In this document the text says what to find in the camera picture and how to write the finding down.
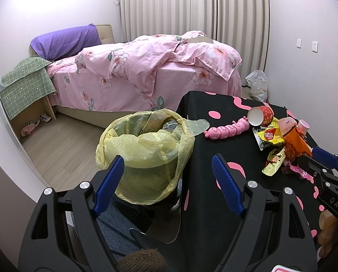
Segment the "wall switch left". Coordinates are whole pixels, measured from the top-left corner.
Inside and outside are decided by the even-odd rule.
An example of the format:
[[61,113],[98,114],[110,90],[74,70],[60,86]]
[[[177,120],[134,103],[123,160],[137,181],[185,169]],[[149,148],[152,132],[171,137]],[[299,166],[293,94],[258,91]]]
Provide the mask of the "wall switch left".
[[302,47],[302,40],[301,39],[297,39],[296,47],[299,48],[299,49]]

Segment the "yellow bag trash bin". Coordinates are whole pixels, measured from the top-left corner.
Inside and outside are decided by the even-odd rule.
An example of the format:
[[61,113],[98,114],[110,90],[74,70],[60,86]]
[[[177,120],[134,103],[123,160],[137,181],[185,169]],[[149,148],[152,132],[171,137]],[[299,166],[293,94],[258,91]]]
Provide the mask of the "yellow bag trash bin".
[[120,155],[125,169],[116,196],[131,204],[155,204],[176,190],[195,137],[208,128],[205,119],[188,120],[169,109],[126,115],[101,135],[96,165],[105,170]]

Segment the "yellow nabati wafer wrapper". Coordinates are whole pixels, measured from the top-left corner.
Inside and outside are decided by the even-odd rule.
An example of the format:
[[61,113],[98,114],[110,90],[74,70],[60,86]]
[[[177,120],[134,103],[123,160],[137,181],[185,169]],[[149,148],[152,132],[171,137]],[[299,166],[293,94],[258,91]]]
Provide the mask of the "yellow nabati wafer wrapper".
[[273,118],[269,126],[253,127],[253,134],[261,151],[270,146],[285,145],[285,140],[282,137],[278,125],[278,119],[275,117]]

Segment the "purple pillow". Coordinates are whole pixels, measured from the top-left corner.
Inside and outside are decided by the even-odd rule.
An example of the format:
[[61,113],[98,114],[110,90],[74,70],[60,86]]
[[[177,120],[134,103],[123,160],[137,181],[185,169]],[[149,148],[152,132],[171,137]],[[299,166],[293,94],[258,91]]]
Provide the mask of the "purple pillow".
[[46,33],[33,38],[30,44],[38,56],[48,61],[74,56],[97,45],[101,45],[101,40],[93,24]]

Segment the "pink jar with lid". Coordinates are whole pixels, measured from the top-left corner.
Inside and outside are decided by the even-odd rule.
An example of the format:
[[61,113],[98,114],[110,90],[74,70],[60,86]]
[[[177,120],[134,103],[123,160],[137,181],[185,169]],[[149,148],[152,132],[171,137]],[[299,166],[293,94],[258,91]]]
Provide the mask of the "pink jar with lid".
[[306,134],[307,131],[310,129],[309,124],[305,120],[302,120],[302,119],[298,121],[297,126],[304,134]]

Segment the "beige pleated curtain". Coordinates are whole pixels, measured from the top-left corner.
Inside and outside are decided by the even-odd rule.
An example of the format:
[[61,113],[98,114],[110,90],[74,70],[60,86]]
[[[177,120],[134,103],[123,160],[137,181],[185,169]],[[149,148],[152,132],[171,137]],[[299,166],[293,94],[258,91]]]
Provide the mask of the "beige pleated curtain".
[[265,68],[269,0],[120,0],[120,12],[125,41],[198,30],[240,53],[242,78]]

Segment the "wooden nightstand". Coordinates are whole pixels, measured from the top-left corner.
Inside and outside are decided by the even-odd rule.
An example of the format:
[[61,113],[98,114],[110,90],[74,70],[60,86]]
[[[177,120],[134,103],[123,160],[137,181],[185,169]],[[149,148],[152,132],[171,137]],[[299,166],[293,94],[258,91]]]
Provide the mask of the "wooden nightstand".
[[2,108],[4,110],[4,113],[5,113],[5,115],[8,119],[8,123],[11,126],[15,136],[18,139],[23,138],[21,136],[21,130],[22,130],[22,128],[24,128],[27,125],[28,121],[39,119],[40,115],[43,114],[43,113],[48,114],[52,118],[53,121],[56,120],[55,113],[53,112],[53,109],[52,109],[52,106],[51,106],[50,101],[48,99],[48,96],[49,95],[47,95],[47,96],[37,100],[36,102],[32,103],[30,106],[28,106],[25,110],[23,110],[21,113],[19,113],[12,120],[10,120],[7,117],[5,109],[4,109],[2,102],[0,100]]

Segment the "green checked cloth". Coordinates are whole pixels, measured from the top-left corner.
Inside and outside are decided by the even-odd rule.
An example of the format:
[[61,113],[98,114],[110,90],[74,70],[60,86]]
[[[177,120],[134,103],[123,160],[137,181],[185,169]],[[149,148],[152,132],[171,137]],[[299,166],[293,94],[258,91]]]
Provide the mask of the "green checked cloth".
[[12,120],[37,100],[56,92],[46,67],[50,61],[31,56],[0,78],[0,100]]

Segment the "bed with pink sheet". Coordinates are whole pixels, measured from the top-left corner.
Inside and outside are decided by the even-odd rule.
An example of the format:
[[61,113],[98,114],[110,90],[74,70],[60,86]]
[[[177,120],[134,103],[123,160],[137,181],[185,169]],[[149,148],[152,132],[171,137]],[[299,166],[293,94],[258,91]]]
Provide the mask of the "bed with pink sheet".
[[138,111],[178,108],[190,91],[240,96],[242,59],[201,31],[142,35],[84,48],[49,65],[58,112],[99,127]]

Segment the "red white paper cup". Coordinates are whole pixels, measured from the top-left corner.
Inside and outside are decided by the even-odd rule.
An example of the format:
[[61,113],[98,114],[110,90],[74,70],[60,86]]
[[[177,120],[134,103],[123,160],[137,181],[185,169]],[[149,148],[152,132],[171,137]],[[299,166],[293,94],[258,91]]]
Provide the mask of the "red white paper cup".
[[252,126],[269,126],[274,118],[272,109],[268,106],[252,107],[247,115]]

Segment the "blue jeans leg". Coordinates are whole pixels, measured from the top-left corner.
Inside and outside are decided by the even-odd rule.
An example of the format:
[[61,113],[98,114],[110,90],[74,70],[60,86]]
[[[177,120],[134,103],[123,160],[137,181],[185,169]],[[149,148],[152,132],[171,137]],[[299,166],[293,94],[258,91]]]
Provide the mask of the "blue jeans leg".
[[130,233],[131,229],[137,229],[136,226],[119,211],[116,201],[112,200],[96,221],[116,260],[141,249]]

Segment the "wall switch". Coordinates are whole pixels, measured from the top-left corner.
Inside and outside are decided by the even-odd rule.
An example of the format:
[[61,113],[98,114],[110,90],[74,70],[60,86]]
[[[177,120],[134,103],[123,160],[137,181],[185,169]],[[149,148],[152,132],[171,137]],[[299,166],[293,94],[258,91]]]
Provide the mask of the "wall switch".
[[296,47],[299,48],[299,49],[302,47],[302,40],[301,39],[297,39]]
[[311,45],[311,50],[315,53],[318,52],[318,42],[317,41],[313,41],[312,45]]

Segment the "yellow cartoon snack wrapper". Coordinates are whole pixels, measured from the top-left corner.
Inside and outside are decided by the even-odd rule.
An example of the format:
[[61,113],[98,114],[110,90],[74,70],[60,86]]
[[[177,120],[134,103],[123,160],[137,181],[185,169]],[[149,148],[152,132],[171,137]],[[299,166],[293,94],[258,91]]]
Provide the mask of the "yellow cartoon snack wrapper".
[[265,168],[262,170],[262,173],[266,176],[273,176],[285,160],[285,148],[282,149],[273,149],[267,157],[267,162]]

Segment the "pink heart candy wrapper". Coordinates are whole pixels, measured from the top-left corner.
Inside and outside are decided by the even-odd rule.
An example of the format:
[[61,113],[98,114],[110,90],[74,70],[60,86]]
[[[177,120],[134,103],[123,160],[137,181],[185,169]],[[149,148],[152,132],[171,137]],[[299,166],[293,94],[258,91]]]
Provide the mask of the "pink heart candy wrapper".
[[314,184],[314,178],[311,175],[309,175],[309,173],[307,173],[302,168],[300,168],[299,166],[294,166],[290,163],[289,168],[292,172],[297,173],[302,179],[306,179],[311,184]]

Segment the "orange snack bag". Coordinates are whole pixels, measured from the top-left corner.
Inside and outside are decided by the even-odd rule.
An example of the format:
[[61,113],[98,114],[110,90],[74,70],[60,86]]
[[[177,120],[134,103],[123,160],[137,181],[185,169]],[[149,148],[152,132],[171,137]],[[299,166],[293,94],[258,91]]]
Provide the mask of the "orange snack bag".
[[312,157],[311,148],[299,134],[297,127],[293,126],[287,133],[283,135],[285,140],[286,159],[293,162],[297,157],[305,155]]

